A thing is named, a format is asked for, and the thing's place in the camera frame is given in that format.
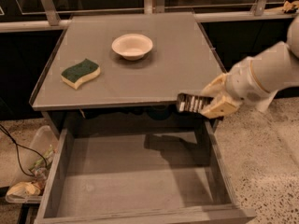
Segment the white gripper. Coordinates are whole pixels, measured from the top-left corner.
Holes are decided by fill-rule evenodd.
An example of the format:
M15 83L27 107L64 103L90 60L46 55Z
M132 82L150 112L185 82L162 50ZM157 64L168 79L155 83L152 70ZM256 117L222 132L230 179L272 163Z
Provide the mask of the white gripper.
M248 57L235 64L228 75L220 74L201 91L205 97L215 97L209 105L205 105L200 114L208 119L225 117L236 112L242 105L268 104L271 93L266 91L253 71L253 59Z

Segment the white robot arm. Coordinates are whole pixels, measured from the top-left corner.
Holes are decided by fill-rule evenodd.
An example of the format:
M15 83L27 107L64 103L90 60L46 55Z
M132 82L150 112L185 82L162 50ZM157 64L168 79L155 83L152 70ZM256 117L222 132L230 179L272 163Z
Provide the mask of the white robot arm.
M236 112L242 105L252 105L264 112L276 94L299 86L299 17L287 32L287 41L278 42L254 57L247 57L231 70L217 76L200 95L212 97L200 113L214 119Z

